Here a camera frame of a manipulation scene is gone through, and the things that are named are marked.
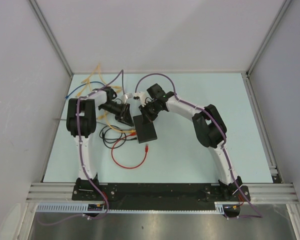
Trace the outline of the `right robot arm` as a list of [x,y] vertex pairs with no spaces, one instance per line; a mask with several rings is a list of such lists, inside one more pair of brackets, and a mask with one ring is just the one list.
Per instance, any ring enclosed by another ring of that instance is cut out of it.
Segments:
[[159,112],[166,111],[178,114],[190,120],[199,143],[208,148],[218,173],[218,182],[221,186],[220,194],[232,201],[239,194],[242,186],[241,177],[237,174],[230,160],[227,150],[227,127],[217,108],[210,104],[206,107],[187,102],[170,91],[165,92],[157,83],[147,89],[150,101],[147,101],[145,92],[136,92],[135,99],[139,99],[139,110],[144,123],[153,122]]

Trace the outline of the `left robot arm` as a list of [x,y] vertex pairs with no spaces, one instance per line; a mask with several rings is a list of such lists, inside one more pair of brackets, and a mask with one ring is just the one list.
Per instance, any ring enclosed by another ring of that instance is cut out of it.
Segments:
[[68,101],[66,129],[75,140],[79,170],[78,178],[95,181],[98,172],[91,153],[93,134],[97,129],[97,110],[104,110],[114,115],[116,121],[133,127],[130,104],[117,103],[117,93],[109,86],[95,89],[86,96],[71,98]]

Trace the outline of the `black network switch box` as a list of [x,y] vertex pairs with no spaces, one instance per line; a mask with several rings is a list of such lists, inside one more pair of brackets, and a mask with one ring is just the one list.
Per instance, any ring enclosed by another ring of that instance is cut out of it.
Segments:
[[152,122],[143,123],[143,116],[133,116],[134,127],[139,144],[157,140],[157,133]]

